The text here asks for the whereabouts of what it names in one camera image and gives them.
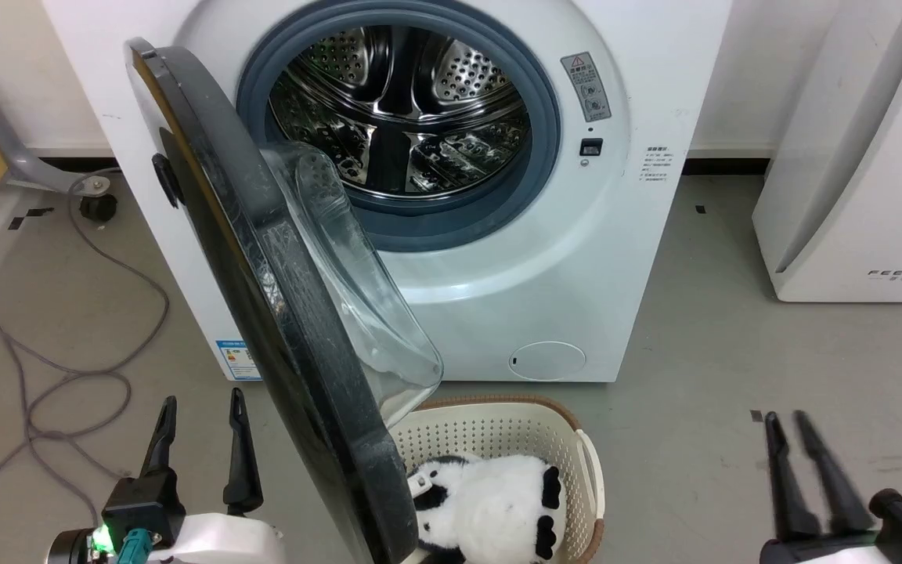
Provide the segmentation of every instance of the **power cord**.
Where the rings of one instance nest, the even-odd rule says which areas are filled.
[[[72,449],[75,449],[75,452],[81,454],[81,456],[84,457],[86,461],[89,461],[89,463],[91,465],[94,465],[94,467],[99,468],[99,470],[103,472],[103,474],[108,475],[108,477],[112,479],[120,479],[128,474],[127,472],[125,472],[124,474],[118,474],[118,472],[111,471],[110,468],[105,467],[103,463],[97,461],[96,458],[91,456],[91,454],[86,453],[85,450],[83,450],[82,447],[78,445],[78,442],[76,442],[76,439],[78,439],[79,436],[88,435],[90,432],[99,431],[101,428],[104,428],[104,426],[110,425],[111,422],[114,422],[116,418],[119,418],[121,414],[124,413],[126,408],[128,408],[128,404],[132,399],[132,383],[130,383],[130,381],[128,381],[128,379],[123,374],[119,374],[118,371],[119,369],[126,367],[126,365],[128,365],[130,361],[135,360],[135,358],[141,353],[141,351],[143,351],[148,346],[148,344],[150,344],[155,339],[155,335],[157,335],[158,330],[162,328],[162,324],[164,324],[165,318],[169,314],[169,295],[165,292],[165,289],[163,289],[162,286],[158,284],[158,282],[155,282],[153,279],[149,278],[146,274],[137,270],[136,268],[129,266],[129,264],[126,264],[123,261],[110,256],[110,254],[107,254],[103,250],[100,250],[100,247],[97,247],[96,244],[92,242],[92,240],[89,240],[89,236],[86,236],[85,232],[82,231],[82,228],[79,227],[78,222],[75,221],[75,190],[79,186],[81,186],[82,182],[85,181],[85,179],[90,178],[90,176],[105,175],[111,174],[111,172],[120,171],[120,168],[101,168],[101,170],[99,171],[90,172],[87,175],[80,176],[80,178],[76,179],[76,181],[72,183],[72,185],[68,188],[68,192],[66,193],[67,202],[65,209],[68,211],[68,220],[69,222],[71,222],[72,228],[75,229],[75,233],[78,233],[78,236],[85,241],[86,245],[88,245],[90,249],[92,249],[97,255],[104,257],[104,259],[111,261],[111,263],[123,268],[126,271],[129,271],[136,277],[140,278],[141,280],[146,282],[146,284],[150,285],[151,288],[153,288],[159,296],[161,296],[162,312],[158,317],[158,321],[155,322],[154,328],[151,329],[150,332],[148,332],[148,335],[143,339],[141,344],[139,344],[139,346],[136,346],[135,349],[132,350],[132,352],[130,352],[125,358],[123,358],[123,360],[118,360],[114,364],[111,364],[109,367],[82,369],[65,367],[65,365],[63,364],[59,364],[58,362],[50,360],[46,356],[43,356],[43,354],[30,349],[29,346],[19,342],[19,340],[15,339],[15,337],[9,334],[9,331],[4,329],[2,325],[0,325],[0,339],[2,339],[2,344],[5,346],[7,353],[9,353],[9,356],[12,358],[13,365],[16,368],[16,375],[19,379],[19,397],[23,415],[24,436],[23,442],[19,443],[19,445],[17,445],[15,449],[11,450],[9,454],[4,456],[3,459],[0,460],[0,472],[2,472],[3,468],[6,467],[6,465],[9,464],[11,460],[13,460],[16,454],[21,453],[22,450],[29,449],[30,454],[32,454],[34,459],[37,461],[37,464],[40,465],[40,468],[43,468],[44,472],[47,472],[47,475],[50,475],[50,477],[53,478],[55,482],[58,482],[58,484],[60,484],[62,488],[69,490],[72,495],[78,497],[79,500],[82,500],[82,503],[85,504],[86,509],[89,510],[90,517],[92,518],[93,528],[99,526],[99,515],[96,511],[96,508],[93,507],[92,501],[89,499],[89,495],[86,495],[86,492],[83,492],[83,490],[80,490],[78,486],[75,486],[74,484],[72,484],[72,482],[69,482],[68,479],[65,479],[63,475],[57,472],[57,470],[54,470],[54,468],[51,467],[51,465],[48,464],[47,461],[44,461],[43,458],[40,457],[40,453],[37,453],[35,444],[40,439],[64,440],[64,442],[72,446]],[[64,378],[62,378],[61,381],[55,383],[55,385],[50,386],[50,388],[44,390],[43,393],[40,393],[40,396],[36,396],[32,401],[29,400],[26,389],[26,374],[23,371],[23,364],[19,360],[16,349],[20,349],[25,353],[30,354],[30,356],[33,356],[34,358],[36,358],[36,360],[40,360],[41,362],[43,362],[43,364],[47,364],[48,367],[57,368],[58,371],[66,372]],[[93,425],[86,426],[86,428],[79,429],[79,431],[75,432],[50,431],[50,429],[42,429],[34,424],[33,413],[34,410],[36,410],[37,406],[39,406],[41,401],[45,400],[47,396],[50,396],[50,394],[57,392],[58,389],[64,388],[64,386],[70,385],[70,383],[72,382],[80,381],[80,379],[82,378],[113,378],[116,379],[116,381],[122,383],[122,385],[124,386],[124,399],[123,401],[121,401],[121,405],[116,408],[116,410],[114,410],[112,414],[107,415],[107,417],[102,421],[96,422],[96,424]]]

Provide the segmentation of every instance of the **front-loading washing machine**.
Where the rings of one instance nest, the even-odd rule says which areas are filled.
[[[260,378],[260,336],[240,331],[211,247],[239,250],[239,234],[205,240],[197,222],[233,221],[218,186],[247,178],[223,171],[302,142],[335,168],[444,378],[614,381],[731,0],[44,4],[229,378]],[[162,60],[187,121],[247,142],[183,144],[186,118],[150,82],[161,72],[143,79]],[[178,196],[183,175],[209,189],[203,218]]]

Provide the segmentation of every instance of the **panda plush toy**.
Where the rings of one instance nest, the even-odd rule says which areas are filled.
[[[541,458],[431,458],[409,472],[425,564],[552,560],[565,532],[559,468]]]

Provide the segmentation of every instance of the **wall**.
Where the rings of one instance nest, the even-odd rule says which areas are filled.
[[[692,156],[770,156],[839,1],[734,0]],[[40,0],[0,0],[0,104],[40,154],[106,150]]]

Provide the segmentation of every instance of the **gray metal leg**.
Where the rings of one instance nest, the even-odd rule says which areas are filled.
[[[9,183],[39,190],[67,193],[72,183],[78,180],[76,172],[66,172],[44,163],[30,153],[20,142],[19,136],[0,110],[0,153],[7,161],[15,179]],[[110,179],[105,176],[89,176],[82,181],[82,188],[75,190],[78,196],[101,196],[110,188]]]

